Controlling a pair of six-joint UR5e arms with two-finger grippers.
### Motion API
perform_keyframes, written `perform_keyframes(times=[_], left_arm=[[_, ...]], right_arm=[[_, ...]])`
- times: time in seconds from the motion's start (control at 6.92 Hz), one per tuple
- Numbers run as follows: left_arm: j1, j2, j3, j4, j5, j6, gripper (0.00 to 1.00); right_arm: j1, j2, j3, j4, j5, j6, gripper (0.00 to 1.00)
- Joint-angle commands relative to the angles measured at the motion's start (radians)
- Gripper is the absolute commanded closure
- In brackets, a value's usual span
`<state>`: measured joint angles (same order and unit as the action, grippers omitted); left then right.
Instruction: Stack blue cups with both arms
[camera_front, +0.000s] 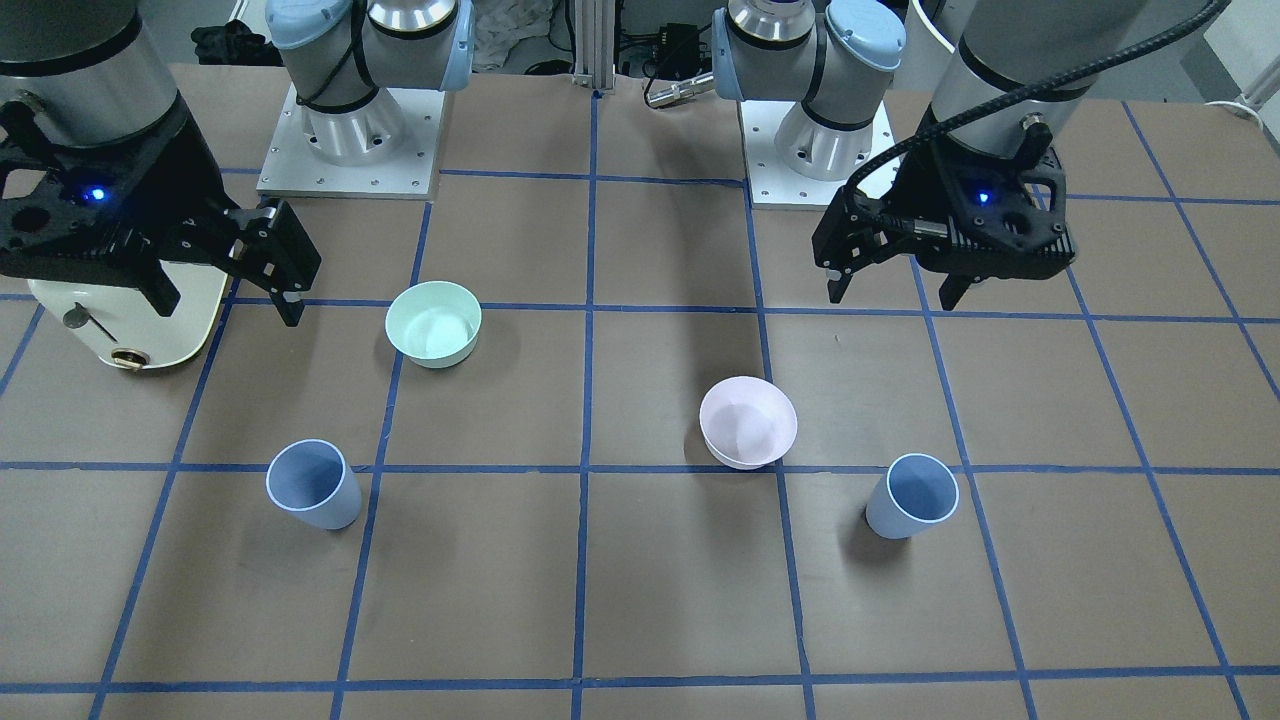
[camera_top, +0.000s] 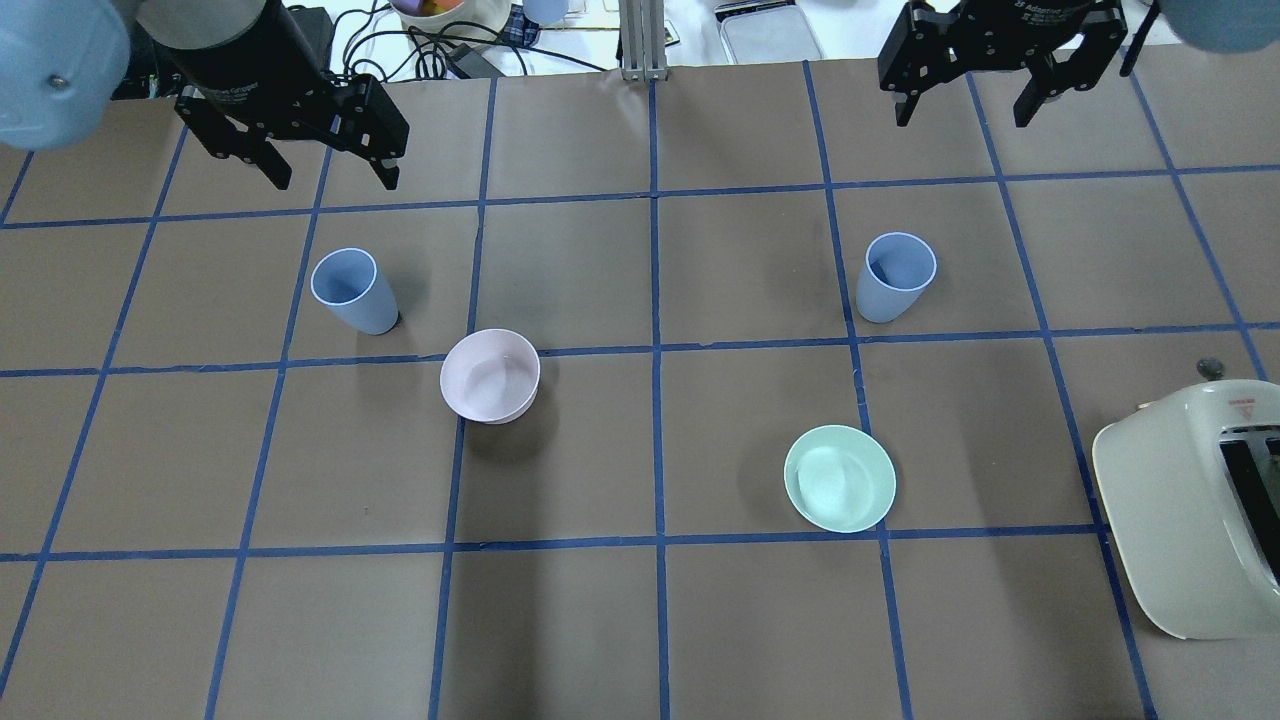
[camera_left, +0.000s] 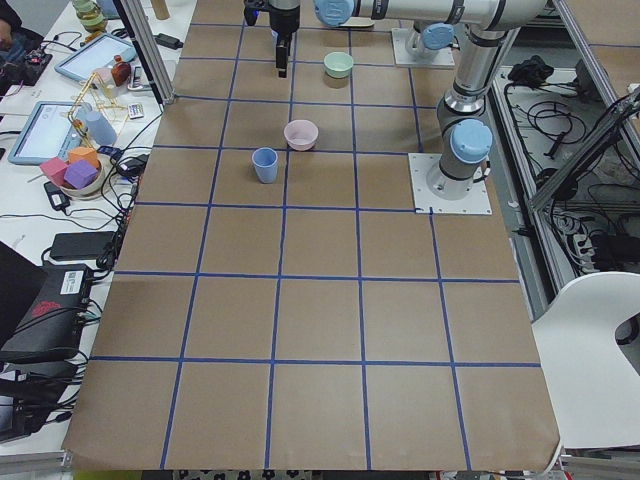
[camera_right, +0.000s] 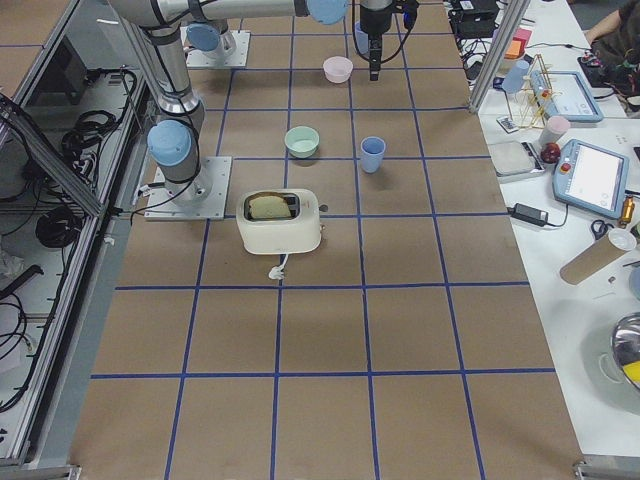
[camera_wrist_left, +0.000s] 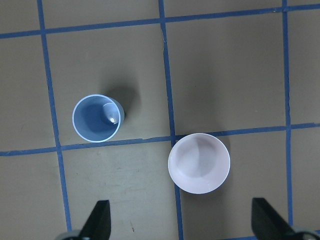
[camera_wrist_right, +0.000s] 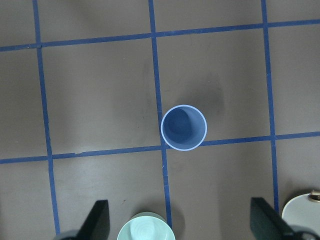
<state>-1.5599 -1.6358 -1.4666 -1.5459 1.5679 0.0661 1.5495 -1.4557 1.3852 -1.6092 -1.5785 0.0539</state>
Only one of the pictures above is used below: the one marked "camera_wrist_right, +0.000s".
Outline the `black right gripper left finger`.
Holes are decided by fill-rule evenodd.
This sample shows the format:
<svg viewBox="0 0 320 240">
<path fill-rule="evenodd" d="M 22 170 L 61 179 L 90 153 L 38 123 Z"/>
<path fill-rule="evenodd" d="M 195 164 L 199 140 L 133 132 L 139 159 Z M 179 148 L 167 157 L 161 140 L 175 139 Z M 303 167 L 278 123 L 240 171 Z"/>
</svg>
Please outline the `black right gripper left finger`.
<svg viewBox="0 0 320 240">
<path fill-rule="evenodd" d="M 76 235 L 77 240 L 107 240 L 110 233 L 108 200 L 97 200 Z"/>
</svg>

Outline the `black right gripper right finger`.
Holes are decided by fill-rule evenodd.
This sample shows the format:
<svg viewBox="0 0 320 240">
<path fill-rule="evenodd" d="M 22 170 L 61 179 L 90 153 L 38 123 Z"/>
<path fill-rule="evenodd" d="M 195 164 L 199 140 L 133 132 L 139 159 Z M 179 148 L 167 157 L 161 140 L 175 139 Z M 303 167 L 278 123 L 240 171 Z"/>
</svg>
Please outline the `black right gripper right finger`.
<svg viewBox="0 0 320 240">
<path fill-rule="evenodd" d="M 290 239 L 290 227 L 262 197 L 250 200 L 250 230 L 256 240 Z"/>
</svg>

